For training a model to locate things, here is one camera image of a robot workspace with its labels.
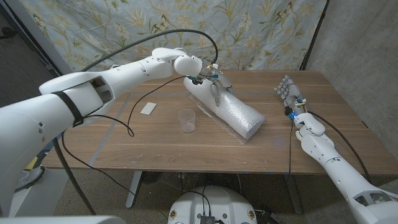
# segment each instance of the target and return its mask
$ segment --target bubble-wrapped cylinder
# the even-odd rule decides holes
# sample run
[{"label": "bubble-wrapped cylinder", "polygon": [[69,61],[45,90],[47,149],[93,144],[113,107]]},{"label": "bubble-wrapped cylinder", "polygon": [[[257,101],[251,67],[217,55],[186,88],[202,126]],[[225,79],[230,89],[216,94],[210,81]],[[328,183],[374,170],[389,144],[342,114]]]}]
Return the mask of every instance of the bubble-wrapped cylinder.
[{"label": "bubble-wrapped cylinder", "polygon": [[210,92],[211,81],[204,80],[201,85],[194,85],[190,79],[184,78],[183,83],[193,96],[245,139],[249,139],[266,120],[263,114],[245,105],[221,85],[219,86],[220,105],[216,106],[215,99]]}]

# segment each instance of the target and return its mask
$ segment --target floral curtain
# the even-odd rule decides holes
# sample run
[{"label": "floral curtain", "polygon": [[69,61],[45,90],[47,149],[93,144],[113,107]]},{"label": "floral curtain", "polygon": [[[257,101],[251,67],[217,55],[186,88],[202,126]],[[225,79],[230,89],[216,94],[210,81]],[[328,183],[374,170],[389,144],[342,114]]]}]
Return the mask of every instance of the floral curtain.
[{"label": "floral curtain", "polygon": [[[220,69],[298,70],[326,0],[20,0],[73,71],[163,30],[197,29],[217,43]],[[204,36],[174,33],[99,64],[129,63],[156,47],[184,48],[208,63]]]}]

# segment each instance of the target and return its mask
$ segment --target black strap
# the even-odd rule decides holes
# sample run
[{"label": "black strap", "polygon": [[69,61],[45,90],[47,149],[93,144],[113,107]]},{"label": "black strap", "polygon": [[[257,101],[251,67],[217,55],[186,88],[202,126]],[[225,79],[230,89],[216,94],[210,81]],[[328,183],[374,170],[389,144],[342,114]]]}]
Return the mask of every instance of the black strap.
[{"label": "black strap", "polygon": [[59,96],[61,100],[68,106],[70,112],[72,112],[73,117],[75,117],[75,120],[73,122],[73,127],[83,124],[84,117],[82,117],[79,109],[66,93],[64,93],[63,91],[56,91],[53,92],[52,94]]}]

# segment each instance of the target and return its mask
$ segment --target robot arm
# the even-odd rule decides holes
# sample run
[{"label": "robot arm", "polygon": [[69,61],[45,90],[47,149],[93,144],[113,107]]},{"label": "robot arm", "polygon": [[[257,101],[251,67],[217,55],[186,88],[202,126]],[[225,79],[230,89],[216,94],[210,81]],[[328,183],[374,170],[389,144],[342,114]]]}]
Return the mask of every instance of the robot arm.
[{"label": "robot arm", "polygon": [[106,114],[115,100],[147,80],[167,78],[172,69],[197,76],[202,61],[184,51],[155,49],[152,56],[103,72],[76,72],[39,87],[42,96],[0,108],[0,214],[8,216],[23,168],[43,147],[71,126],[84,126]]},{"label": "robot arm", "polygon": [[344,196],[356,221],[362,223],[398,222],[398,195],[371,185],[335,149],[325,127],[305,111],[305,100],[289,76],[274,89],[283,99],[285,113],[294,121],[302,149],[314,158]]}]

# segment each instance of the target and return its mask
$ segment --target cable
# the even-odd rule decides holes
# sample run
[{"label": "cable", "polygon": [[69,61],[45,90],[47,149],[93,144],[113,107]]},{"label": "cable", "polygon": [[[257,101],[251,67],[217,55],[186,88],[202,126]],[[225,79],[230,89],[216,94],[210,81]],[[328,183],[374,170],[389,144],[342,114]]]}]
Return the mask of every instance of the cable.
[{"label": "cable", "polygon": [[[126,124],[124,124],[123,122],[121,122],[121,121],[118,120],[118,119],[111,118],[111,117],[108,117],[108,116],[105,116],[105,115],[101,115],[101,116],[103,116],[103,117],[105,117],[105,118],[113,119],[113,120],[115,120],[115,121],[117,121],[117,122],[119,122],[119,123],[121,123],[121,124],[123,124],[123,125],[126,126]],[[61,134],[62,146],[63,146],[63,148],[65,149],[65,151],[66,151],[70,156],[72,156],[74,159],[76,159],[77,161],[81,162],[82,164],[86,165],[87,167],[89,167],[89,168],[91,168],[91,169],[93,169],[93,170],[96,170],[96,171],[98,171],[98,172],[104,174],[105,176],[109,177],[113,182],[115,182],[117,185],[119,185],[120,187],[122,187],[124,190],[127,190],[128,192],[130,192],[130,193],[132,193],[134,196],[136,196],[133,192],[131,192],[131,190],[129,190],[127,187],[125,187],[125,186],[123,186],[122,184],[120,184],[119,182],[117,182],[117,181],[116,181],[114,178],[112,178],[109,174],[103,172],[102,170],[99,170],[99,169],[97,169],[97,168],[94,168],[94,167],[88,165],[87,163],[85,163],[84,161],[82,161],[81,159],[79,159],[79,158],[77,158],[75,155],[73,155],[73,154],[67,149],[67,147],[66,147],[66,145],[65,145],[65,140],[64,140],[65,132],[66,132],[66,130]],[[156,209],[156,210],[157,210],[158,212],[160,212],[167,220],[169,219],[162,211],[160,211],[160,210],[158,210],[158,209]]]},{"label": "cable", "polygon": [[182,186],[182,173],[180,173],[180,178],[181,178],[181,194],[184,194],[184,188]]},{"label": "cable", "polygon": [[83,193],[83,191],[81,190],[81,188],[80,188],[78,182],[77,182],[76,179],[75,179],[75,176],[74,176],[73,173],[72,173],[72,170],[70,169],[70,167],[69,167],[69,165],[68,165],[67,160],[66,160],[65,157],[63,156],[62,151],[61,151],[61,147],[60,147],[60,145],[58,144],[57,138],[54,138],[54,139],[52,140],[52,143],[53,143],[53,145],[54,145],[55,152],[57,152],[58,158],[60,159],[60,161],[61,161],[61,163],[62,163],[63,168],[65,169],[65,171],[66,171],[67,174],[68,174],[68,177],[69,177],[69,179],[70,179],[70,182],[71,182],[71,183],[73,184],[73,186],[75,187],[77,193],[79,194],[79,196],[81,197],[81,199],[82,199],[83,202],[85,203],[85,205],[86,205],[86,207],[88,208],[88,210],[90,211],[90,213],[91,213],[92,215],[96,215],[96,213],[95,213],[95,211],[94,211],[94,208],[91,206],[91,204],[90,204],[90,202],[88,201],[86,195],[85,195],[85,194]]},{"label": "cable", "polygon": [[105,176],[109,177],[113,182],[115,182],[117,185],[119,185],[120,187],[124,188],[124,189],[127,190],[128,192],[132,193],[127,187],[121,185],[119,182],[117,182],[115,179],[113,179],[110,175],[108,175],[108,174],[105,173],[104,171],[99,170],[99,169],[97,169],[97,168],[94,168],[94,167],[88,165],[85,161],[83,161],[83,160],[77,158],[75,155],[73,155],[73,154],[67,149],[67,147],[66,147],[66,145],[65,145],[65,140],[64,140],[65,132],[66,132],[66,131],[64,131],[64,132],[61,134],[62,146],[63,146],[63,148],[65,149],[65,151],[66,151],[70,156],[72,156],[74,159],[76,159],[77,161],[81,162],[82,164],[88,166],[89,168],[91,168],[91,169],[93,169],[93,170],[97,170],[98,172],[104,174]]},{"label": "cable", "polygon": [[290,138],[289,138],[289,175],[291,171],[292,165],[292,132],[293,132],[293,120],[292,120],[292,127],[290,129]]},{"label": "cable", "polygon": [[368,173],[368,170],[366,169],[365,165],[363,164],[362,159],[359,157],[359,155],[358,155],[358,153],[356,153],[354,147],[348,142],[348,140],[344,137],[344,135],[336,127],[334,127],[331,123],[329,123],[329,121],[327,121],[325,118],[322,118],[321,116],[319,116],[316,113],[311,112],[311,111],[308,111],[308,113],[310,113],[310,114],[318,117],[322,121],[324,121],[326,124],[328,124],[331,128],[333,128],[344,139],[344,141],[347,143],[348,147],[352,150],[352,152],[354,153],[354,155],[358,159],[359,163],[361,164],[362,169],[363,169],[363,171],[365,173],[366,179],[368,180],[368,182],[370,184],[372,184],[371,177],[370,177],[370,175]]},{"label": "cable", "polygon": [[129,135],[130,135],[131,137],[134,137],[134,133],[133,133],[133,134],[130,133],[130,130],[131,130],[131,128],[129,128],[130,119],[131,119],[132,111],[133,111],[134,108],[137,106],[137,104],[138,104],[145,96],[147,96],[147,95],[149,95],[149,94],[155,92],[156,90],[162,88],[162,87],[165,86],[166,84],[168,84],[168,83],[170,83],[170,82],[172,82],[172,81],[174,81],[174,80],[178,80],[179,78],[185,78],[185,77],[187,77],[187,76],[182,76],[182,77],[178,77],[178,78],[173,78],[172,80],[168,81],[167,83],[164,83],[163,85],[161,85],[161,86],[157,87],[156,89],[150,91],[149,93],[145,94],[143,97],[141,97],[141,98],[137,101],[137,103],[132,107],[132,109],[131,109],[131,111],[130,111],[130,115],[129,115],[129,120],[127,121],[127,132],[129,133]]},{"label": "cable", "polygon": [[175,30],[168,30],[168,31],[160,32],[160,33],[158,33],[158,34],[155,34],[155,35],[152,35],[152,36],[143,38],[143,39],[141,39],[141,40],[135,41],[134,43],[128,44],[128,45],[126,45],[125,47],[122,47],[121,49],[116,50],[116,51],[114,51],[114,52],[108,54],[107,56],[102,57],[102,58],[98,59],[97,61],[95,61],[95,62],[93,62],[93,63],[87,65],[85,68],[83,68],[83,69],[81,70],[81,72],[85,72],[85,71],[91,69],[92,67],[94,67],[95,65],[97,65],[97,64],[103,62],[104,60],[106,60],[106,59],[112,57],[113,55],[116,55],[116,54],[118,54],[118,53],[120,53],[120,52],[122,52],[122,51],[124,51],[124,50],[127,50],[127,49],[129,49],[130,47],[133,47],[133,46],[135,46],[135,45],[137,45],[137,44],[141,44],[141,43],[143,43],[143,42],[145,42],[145,41],[148,41],[148,40],[151,40],[151,39],[153,39],[153,38],[160,37],[160,36],[166,35],[166,34],[175,33],[175,32],[191,32],[191,33],[201,34],[201,35],[204,35],[205,37],[207,37],[207,39],[209,39],[209,40],[211,41],[211,43],[213,44],[213,46],[214,46],[214,48],[215,48],[215,54],[216,54],[215,57],[214,57],[214,59],[211,61],[210,64],[216,63],[217,57],[218,57],[218,48],[217,48],[216,42],[215,42],[209,35],[207,35],[206,33],[202,32],[202,31],[199,31],[199,30],[175,29]]},{"label": "cable", "polygon": [[241,189],[241,195],[243,195],[243,193],[242,193],[241,179],[239,178],[239,174],[236,174],[236,175],[238,176],[239,188]]},{"label": "cable", "polygon": [[112,120],[114,120],[114,121],[117,121],[117,122],[119,122],[119,123],[121,123],[121,124],[123,124],[125,127],[127,127],[127,130],[129,130],[129,133],[131,132],[132,133],[132,135],[130,135],[131,137],[134,137],[134,132],[132,131],[132,129],[129,127],[129,125],[128,124],[125,124],[124,122],[122,122],[122,121],[120,121],[120,120],[118,120],[118,119],[116,119],[116,118],[112,118],[112,117],[110,117],[110,116],[106,116],[106,115],[102,115],[102,114],[93,114],[93,115],[87,115],[87,116],[85,116],[84,118],[89,118],[89,117],[102,117],[102,118],[108,118],[108,119],[112,119]]},{"label": "cable", "polygon": [[[192,190],[189,190],[189,191],[187,191],[186,193],[188,193],[188,192],[201,195],[202,198],[205,198],[205,199],[207,200],[207,204],[209,205],[209,216],[211,216],[210,202],[209,202],[209,200],[207,199],[207,197],[206,197],[204,194],[201,194],[201,193],[199,193],[199,192],[194,192],[194,191],[192,191]],[[203,202],[203,215],[205,216],[205,203],[204,203],[204,202]]]}]

